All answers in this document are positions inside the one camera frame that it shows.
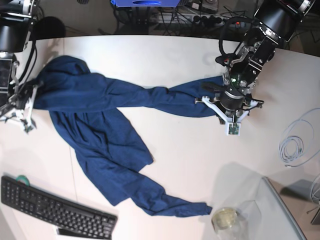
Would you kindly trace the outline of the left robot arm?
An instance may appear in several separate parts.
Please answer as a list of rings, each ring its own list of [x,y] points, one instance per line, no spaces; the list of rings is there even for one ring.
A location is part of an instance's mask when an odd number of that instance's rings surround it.
[[[313,0],[265,0],[252,18],[234,16],[226,21],[218,41],[220,56],[215,59],[226,68],[222,84],[204,82],[201,87],[214,96],[196,99],[216,113],[226,135],[240,135],[243,119],[251,110],[262,108],[265,102],[252,96],[258,76],[277,46],[291,40],[314,4]],[[234,52],[226,53],[223,40],[229,26],[236,23],[250,27]]]

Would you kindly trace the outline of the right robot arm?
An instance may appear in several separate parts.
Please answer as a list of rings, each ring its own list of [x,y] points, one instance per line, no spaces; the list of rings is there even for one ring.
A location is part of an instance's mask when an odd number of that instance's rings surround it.
[[[18,125],[29,133],[36,128],[32,111],[41,84],[29,81],[38,50],[32,34],[37,21],[38,1],[2,0],[0,2],[0,120]],[[31,50],[20,76],[16,54],[31,42]]]

